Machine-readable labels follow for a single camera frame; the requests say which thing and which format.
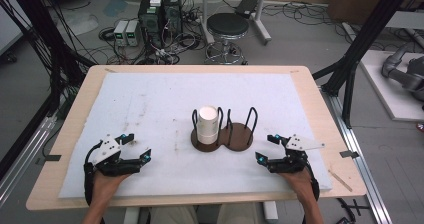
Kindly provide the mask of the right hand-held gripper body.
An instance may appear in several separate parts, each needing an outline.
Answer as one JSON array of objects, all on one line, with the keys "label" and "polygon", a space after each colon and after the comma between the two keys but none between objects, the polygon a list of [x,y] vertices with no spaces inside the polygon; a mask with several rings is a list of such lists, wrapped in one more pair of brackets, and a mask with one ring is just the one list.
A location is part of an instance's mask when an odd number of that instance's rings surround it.
[{"label": "right hand-held gripper body", "polygon": [[285,156],[282,159],[269,159],[267,169],[271,173],[296,173],[309,165],[307,150],[324,148],[325,144],[310,138],[293,134],[288,137]]}]

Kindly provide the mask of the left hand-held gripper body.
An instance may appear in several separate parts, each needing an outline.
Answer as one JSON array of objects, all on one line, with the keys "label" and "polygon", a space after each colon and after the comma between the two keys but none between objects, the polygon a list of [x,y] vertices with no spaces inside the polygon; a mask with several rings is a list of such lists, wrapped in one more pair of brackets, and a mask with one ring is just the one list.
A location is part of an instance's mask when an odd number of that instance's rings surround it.
[{"label": "left hand-held gripper body", "polygon": [[107,135],[89,150],[83,165],[86,175],[100,171],[105,176],[115,177],[140,171],[141,167],[135,165],[137,159],[124,160],[120,157],[123,145],[119,145],[115,138]]}]

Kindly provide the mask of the brown cup holder black posts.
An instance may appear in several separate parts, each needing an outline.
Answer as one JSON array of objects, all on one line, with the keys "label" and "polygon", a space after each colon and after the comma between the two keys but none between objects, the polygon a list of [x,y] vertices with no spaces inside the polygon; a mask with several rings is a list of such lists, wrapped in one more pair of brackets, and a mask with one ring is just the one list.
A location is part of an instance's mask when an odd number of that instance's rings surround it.
[{"label": "brown cup holder black posts", "polygon": [[233,122],[231,110],[224,114],[221,107],[215,107],[218,111],[218,138],[212,144],[203,144],[197,139],[197,123],[199,110],[194,109],[191,115],[193,130],[191,143],[194,148],[201,152],[213,152],[221,146],[231,151],[241,152],[247,150],[253,142],[253,134],[258,121],[258,113],[251,107],[244,123]]}]

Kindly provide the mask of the stack of white cups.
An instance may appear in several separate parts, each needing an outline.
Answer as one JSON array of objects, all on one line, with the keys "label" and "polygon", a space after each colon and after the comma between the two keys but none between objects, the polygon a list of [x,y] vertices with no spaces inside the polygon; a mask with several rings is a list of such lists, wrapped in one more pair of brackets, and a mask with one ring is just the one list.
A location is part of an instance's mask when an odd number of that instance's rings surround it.
[{"label": "stack of white cups", "polygon": [[197,139],[212,144],[218,138],[218,111],[214,106],[203,106],[198,113]]}]

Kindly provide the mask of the person's right hand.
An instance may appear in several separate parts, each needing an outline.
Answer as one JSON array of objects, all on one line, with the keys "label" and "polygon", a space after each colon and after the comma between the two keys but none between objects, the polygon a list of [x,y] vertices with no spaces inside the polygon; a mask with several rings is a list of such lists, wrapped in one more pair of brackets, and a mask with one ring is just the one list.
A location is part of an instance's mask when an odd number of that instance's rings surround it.
[{"label": "person's right hand", "polygon": [[306,169],[296,173],[280,173],[280,176],[288,182],[301,203],[315,201],[312,179]]}]

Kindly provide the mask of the thin wooden stick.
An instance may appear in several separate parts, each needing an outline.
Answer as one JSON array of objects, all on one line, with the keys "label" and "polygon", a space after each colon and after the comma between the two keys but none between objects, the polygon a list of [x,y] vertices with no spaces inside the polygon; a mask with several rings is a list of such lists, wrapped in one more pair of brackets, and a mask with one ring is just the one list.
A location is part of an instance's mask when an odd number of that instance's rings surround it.
[{"label": "thin wooden stick", "polygon": [[353,189],[349,186],[339,175],[334,173],[332,170],[328,170],[329,174],[331,174],[342,186],[344,186],[349,192],[352,192]]}]

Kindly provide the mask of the white table leg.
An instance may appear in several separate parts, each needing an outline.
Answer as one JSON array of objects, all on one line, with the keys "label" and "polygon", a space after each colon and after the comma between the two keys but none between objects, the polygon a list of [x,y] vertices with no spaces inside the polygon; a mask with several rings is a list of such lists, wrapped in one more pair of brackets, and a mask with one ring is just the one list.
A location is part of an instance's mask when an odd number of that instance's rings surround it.
[{"label": "white table leg", "polygon": [[276,224],[278,222],[278,211],[275,201],[265,201],[262,203],[264,219],[268,224]]},{"label": "white table leg", "polygon": [[140,217],[139,207],[128,207],[125,211],[123,224],[138,224]]}]

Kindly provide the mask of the person's left leg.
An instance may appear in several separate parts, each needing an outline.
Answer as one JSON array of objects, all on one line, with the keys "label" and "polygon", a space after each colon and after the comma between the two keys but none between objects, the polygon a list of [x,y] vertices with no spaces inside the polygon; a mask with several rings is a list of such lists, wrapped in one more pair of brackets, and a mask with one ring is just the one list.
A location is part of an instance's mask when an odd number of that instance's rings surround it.
[{"label": "person's left leg", "polygon": [[192,206],[154,207],[150,214],[150,224],[198,224]]}]

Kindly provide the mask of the grey bench power supply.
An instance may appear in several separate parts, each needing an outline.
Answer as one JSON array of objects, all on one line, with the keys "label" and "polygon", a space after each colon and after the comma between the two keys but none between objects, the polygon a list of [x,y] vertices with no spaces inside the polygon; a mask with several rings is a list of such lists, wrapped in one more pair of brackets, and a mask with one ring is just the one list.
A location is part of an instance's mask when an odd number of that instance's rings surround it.
[{"label": "grey bench power supply", "polygon": [[117,46],[127,46],[127,38],[126,38],[126,27],[128,25],[127,21],[119,21],[117,26],[114,29],[114,37]]},{"label": "grey bench power supply", "polygon": [[139,44],[141,33],[139,22],[137,20],[130,20],[128,22],[126,36],[129,46],[135,47]]}]

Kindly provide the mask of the white floor board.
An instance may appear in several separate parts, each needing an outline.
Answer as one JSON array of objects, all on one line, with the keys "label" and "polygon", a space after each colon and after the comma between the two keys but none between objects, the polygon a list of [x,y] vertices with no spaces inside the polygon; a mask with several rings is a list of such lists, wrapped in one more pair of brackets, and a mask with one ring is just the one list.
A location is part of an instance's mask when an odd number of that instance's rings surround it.
[{"label": "white floor board", "polygon": [[392,120],[424,122],[424,103],[416,100],[400,83],[381,74],[383,62],[390,55],[390,51],[369,50],[361,60],[361,67]]}]

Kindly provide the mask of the black computer tower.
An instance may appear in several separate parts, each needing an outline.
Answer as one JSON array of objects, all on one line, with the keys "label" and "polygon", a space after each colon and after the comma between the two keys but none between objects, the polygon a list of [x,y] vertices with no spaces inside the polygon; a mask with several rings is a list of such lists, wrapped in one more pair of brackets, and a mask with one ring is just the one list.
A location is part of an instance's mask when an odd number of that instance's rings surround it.
[{"label": "black computer tower", "polygon": [[181,0],[163,0],[166,27],[175,35],[182,32]]},{"label": "black computer tower", "polygon": [[163,8],[153,6],[152,0],[141,0],[138,19],[141,24],[144,42],[157,48],[163,47],[162,31],[164,27]]}]

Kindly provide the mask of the black round stool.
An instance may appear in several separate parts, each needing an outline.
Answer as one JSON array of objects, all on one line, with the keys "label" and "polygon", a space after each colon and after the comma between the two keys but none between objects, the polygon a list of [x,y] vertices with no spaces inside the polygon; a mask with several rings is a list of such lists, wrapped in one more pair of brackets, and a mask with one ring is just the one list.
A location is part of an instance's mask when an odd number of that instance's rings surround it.
[{"label": "black round stool", "polygon": [[248,33],[249,24],[245,18],[235,13],[214,14],[207,19],[206,28],[214,38],[205,48],[207,61],[227,65],[247,64],[242,49],[234,43]]}]

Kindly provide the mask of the black flat device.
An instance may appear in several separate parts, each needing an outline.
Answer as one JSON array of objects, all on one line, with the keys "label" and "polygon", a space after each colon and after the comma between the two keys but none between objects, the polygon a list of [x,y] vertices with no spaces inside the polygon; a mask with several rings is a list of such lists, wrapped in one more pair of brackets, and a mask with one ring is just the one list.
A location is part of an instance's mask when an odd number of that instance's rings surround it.
[{"label": "black flat device", "polygon": [[254,12],[257,5],[257,0],[241,0],[235,9],[235,13],[244,18],[249,18]]}]

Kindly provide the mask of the cardboard box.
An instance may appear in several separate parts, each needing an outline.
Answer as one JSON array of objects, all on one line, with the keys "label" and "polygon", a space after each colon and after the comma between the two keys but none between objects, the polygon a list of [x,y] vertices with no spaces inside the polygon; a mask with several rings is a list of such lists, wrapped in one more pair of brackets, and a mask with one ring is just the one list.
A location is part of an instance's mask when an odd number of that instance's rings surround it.
[{"label": "cardboard box", "polygon": [[332,20],[364,24],[380,0],[330,0],[327,13]]}]

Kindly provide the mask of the black metal frame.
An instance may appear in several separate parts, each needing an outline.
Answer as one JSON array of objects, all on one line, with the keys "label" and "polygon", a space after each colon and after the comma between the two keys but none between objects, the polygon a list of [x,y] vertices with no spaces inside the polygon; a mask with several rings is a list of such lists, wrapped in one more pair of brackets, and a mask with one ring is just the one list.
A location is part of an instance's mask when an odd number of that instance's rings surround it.
[{"label": "black metal frame", "polygon": [[345,86],[341,117],[349,129],[351,129],[351,105],[356,69],[403,1],[380,0],[345,54],[337,62],[312,75],[313,79],[317,80],[330,74],[329,80],[321,86],[329,96],[336,97],[340,88]]},{"label": "black metal frame", "polygon": [[48,11],[50,0],[0,0],[0,7],[22,32],[49,76],[50,94],[25,127],[18,139],[0,160],[0,181],[10,173],[26,142],[44,117],[51,117],[59,108],[59,96],[64,90],[76,91],[82,85],[89,67],[95,62],[71,48]]}]

